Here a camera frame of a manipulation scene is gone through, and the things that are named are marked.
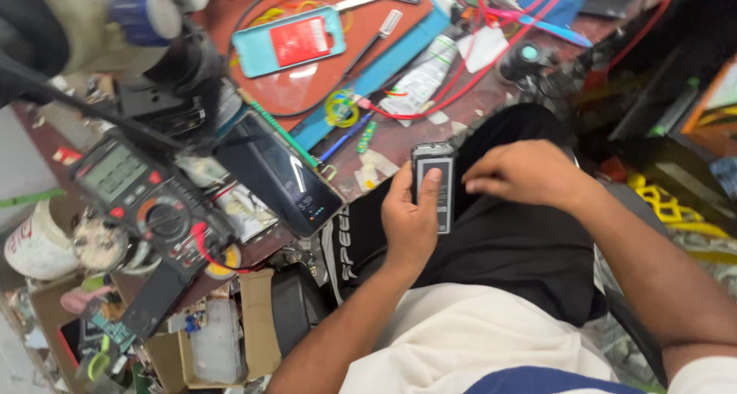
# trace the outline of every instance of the white cloth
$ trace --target white cloth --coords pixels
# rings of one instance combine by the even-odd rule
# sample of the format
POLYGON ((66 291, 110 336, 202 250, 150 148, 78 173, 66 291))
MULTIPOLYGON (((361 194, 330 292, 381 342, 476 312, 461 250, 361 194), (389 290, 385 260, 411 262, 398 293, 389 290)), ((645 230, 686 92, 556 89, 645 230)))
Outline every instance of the white cloth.
MULTIPOLYGON (((494 371, 525 365, 616 381, 603 355, 577 328, 488 286, 439 284, 410 290, 375 349, 351 364, 340 392, 463 393, 494 371)), ((681 370, 670 394, 737 392, 737 373, 731 372, 737 359, 700 361, 708 361, 709 378, 702 378, 702 366, 695 361, 681 370), (705 390, 709 384, 731 390, 705 390)))

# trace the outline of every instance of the lap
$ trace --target lap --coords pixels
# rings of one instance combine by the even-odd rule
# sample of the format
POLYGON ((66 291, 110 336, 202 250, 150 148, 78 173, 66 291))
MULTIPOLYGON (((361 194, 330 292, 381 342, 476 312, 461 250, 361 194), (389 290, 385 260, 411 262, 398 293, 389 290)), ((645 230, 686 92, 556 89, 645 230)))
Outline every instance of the lap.
MULTIPOLYGON (((580 326, 599 315, 593 285, 593 243, 570 215, 546 206, 468 195, 462 174, 496 145, 549 139, 565 147, 566 131, 539 105, 517 105, 490 117, 459 149, 456 223, 441 236, 414 287, 438 283, 502 288, 559 320, 580 326)), ((346 298, 380 267, 386 239, 380 206, 389 180, 351 203, 322 235, 337 293, 346 298)))

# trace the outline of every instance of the person's left hand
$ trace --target person's left hand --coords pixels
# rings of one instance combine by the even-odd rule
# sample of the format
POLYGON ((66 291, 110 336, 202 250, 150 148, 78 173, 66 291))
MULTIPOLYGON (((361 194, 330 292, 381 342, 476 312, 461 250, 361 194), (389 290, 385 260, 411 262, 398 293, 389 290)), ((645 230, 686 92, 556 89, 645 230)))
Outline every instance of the person's left hand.
POLYGON ((433 168, 425 175, 412 204, 410 162, 394 174, 392 186, 381 205, 386 234, 384 266, 419 276, 438 243, 438 190, 442 171, 433 168))

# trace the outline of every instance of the red card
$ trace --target red card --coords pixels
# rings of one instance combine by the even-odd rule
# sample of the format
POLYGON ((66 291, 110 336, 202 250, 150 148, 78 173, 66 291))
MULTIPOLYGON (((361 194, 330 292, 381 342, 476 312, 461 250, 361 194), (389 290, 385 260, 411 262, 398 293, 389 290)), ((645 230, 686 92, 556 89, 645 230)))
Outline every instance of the red card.
POLYGON ((322 16, 275 27, 269 33, 281 67, 330 54, 322 16))

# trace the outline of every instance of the red wire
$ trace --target red wire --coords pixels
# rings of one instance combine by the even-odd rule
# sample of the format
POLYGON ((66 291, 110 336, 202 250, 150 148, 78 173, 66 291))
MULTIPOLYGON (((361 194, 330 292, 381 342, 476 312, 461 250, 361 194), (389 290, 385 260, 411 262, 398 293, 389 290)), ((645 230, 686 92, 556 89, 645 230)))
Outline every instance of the red wire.
POLYGON ((671 0, 663 0, 662 3, 660 3, 658 10, 655 12, 655 14, 652 15, 652 17, 650 17, 650 21, 648 21, 645 27, 643 27, 642 30, 640 30, 640 33, 638 33, 637 36, 635 36, 635 38, 632 39, 632 41, 630 41, 630 43, 627 46, 625 46, 625 48, 622 49, 622 51, 617 53, 617 56, 614 56, 614 59, 612 59, 609 62, 609 64, 606 66, 606 69, 604 69, 603 71, 604 74, 608 73, 617 63, 619 63, 619 61, 622 60, 624 56, 626 56, 627 53, 629 53, 630 50, 632 50, 632 48, 636 46, 637 43, 639 43, 640 40, 642 40, 642 38, 645 37, 647 33, 650 32, 650 29, 652 28, 652 26, 654 26, 655 23, 657 23, 660 20, 660 17, 663 16, 663 13, 666 12, 666 9, 670 5, 670 3, 671 3, 671 0))
POLYGON ((441 97, 445 96, 446 93, 448 93, 448 89, 453 87, 453 85, 456 83, 456 80, 458 80, 459 77, 461 77, 461 72, 463 71, 464 67, 466 66, 466 59, 471 57, 471 53, 473 53, 473 45, 476 42, 476 32, 478 32, 478 23, 481 22, 481 10, 476 10, 474 12, 474 21, 473 21, 473 34, 471 35, 471 43, 468 45, 468 50, 466 51, 466 56, 461 59, 461 64, 458 66, 458 69, 456 69, 456 73, 453 75, 453 78, 450 79, 447 85, 441 91, 438 93, 438 95, 435 97, 435 100, 440 99, 441 97))
POLYGON ((228 191, 232 190, 233 188, 235 188, 235 187, 237 187, 237 186, 238 186, 238 182, 233 182, 233 183, 232 183, 232 184, 230 184, 229 186, 227 186, 227 187, 225 187, 224 189, 222 189, 222 190, 218 191, 218 192, 217 192, 217 194, 215 194, 215 195, 214 195, 214 196, 213 196, 213 197, 212 197, 212 198, 210 199, 210 201, 216 201, 216 200, 217 200, 217 199, 219 199, 220 197, 222 197, 222 196, 226 195, 226 193, 227 193, 228 191))
MULTIPOLYGON (((478 24, 479 24, 479 21, 480 21, 479 14, 482 14, 483 13, 482 16, 483 16, 484 20, 486 20, 486 25, 489 26, 489 27, 492 27, 492 24, 491 24, 491 22, 489 22, 489 18, 486 15, 486 7, 484 5, 485 4, 484 3, 484 0, 478 0, 478 1, 479 1, 479 7, 481 9, 480 10, 476 10, 476 12, 474 13, 475 18, 474 18, 474 25, 473 25, 473 35, 471 37, 471 44, 468 46, 468 51, 467 51, 466 55, 461 59, 461 64, 458 66, 458 69, 456 69, 456 73, 453 75, 453 78, 450 79, 450 81, 448 82, 448 84, 445 85, 445 87, 438 93, 438 95, 435 97, 435 100, 440 99, 443 96, 445 96, 445 94, 448 92, 448 89, 450 89, 451 87, 453 87, 453 85, 456 83, 456 80, 459 77, 461 77, 461 72, 463 71, 464 66, 466 66, 466 59, 470 58, 471 57, 471 53, 473 53, 473 46, 474 46, 474 43, 476 42, 476 32, 478 32, 478 24)), ((543 0, 535 0, 534 2, 532 2, 532 4, 530 4, 528 6, 528 8, 525 9, 525 14, 527 14, 529 12, 529 10, 532 10, 535 7, 537 7, 539 5, 539 3, 541 3, 542 1, 543 0)))
POLYGON ((192 234, 192 237, 195 238, 195 243, 197 244, 197 250, 200 251, 200 253, 202 254, 202 257, 205 257, 205 260, 214 264, 215 266, 223 267, 225 269, 230 269, 230 270, 235 271, 236 273, 253 272, 253 270, 250 270, 250 269, 237 269, 235 267, 229 267, 224 264, 221 264, 218 261, 215 261, 215 259, 210 256, 210 252, 207 251, 207 247, 205 247, 205 230, 207 230, 207 224, 204 221, 200 221, 199 223, 193 225, 192 229, 189 230, 190 234, 192 234))
MULTIPOLYGON (((454 93, 452 96, 448 97, 445 101, 441 102, 440 104, 436 105, 435 107, 431 108, 430 110, 425 111, 423 113, 413 114, 413 115, 394 115, 394 114, 390 114, 390 113, 388 113, 386 111, 382 111, 381 109, 375 107, 373 104, 371 104, 371 105, 368 106, 369 109, 371 109, 372 111, 374 111, 376 113, 379 113, 379 114, 381 114, 383 116, 386 116, 386 117, 392 117, 394 119, 410 120, 410 119, 417 119, 419 117, 428 116, 430 114, 433 114, 433 113, 439 111, 440 109, 443 109, 444 107, 447 107, 447 105, 451 104, 452 102, 455 102, 459 97, 461 97, 466 92, 468 92, 472 87, 474 87, 476 85, 476 83, 478 83, 478 81, 481 78, 483 78, 484 75, 489 70, 492 69, 492 67, 494 66, 494 64, 504 55, 504 53, 506 53, 506 51, 509 50, 515 43, 517 43, 518 41, 520 41, 520 39, 534 26, 534 24, 538 20, 540 20, 541 18, 543 18, 556 4, 558 4, 559 1, 560 0, 550 0, 550 2, 548 2, 548 4, 545 7, 543 7, 542 10, 540 10, 540 12, 537 13, 537 15, 535 16, 535 18, 533 18, 533 21, 530 24, 525 25, 524 27, 522 27, 522 29, 519 32, 517 32, 517 34, 515 34, 509 40, 506 48, 504 48, 504 50, 502 50, 501 52, 499 52, 499 54, 497 54, 497 56, 492 60, 492 62, 488 66, 486 66, 484 69, 482 69, 478 73, 476 73, 475 76, 474 76, 474 78, 471 79, 471 81, 469 81, 466 84, 466 86, 464 86, 463 88, 461 88, 460 90, 458 90, 456 93, 454 93)), ((438 98, 439 98, 439 96, 437 96, 435 99, 433 99, 433 101, 437 101, 438 98)))

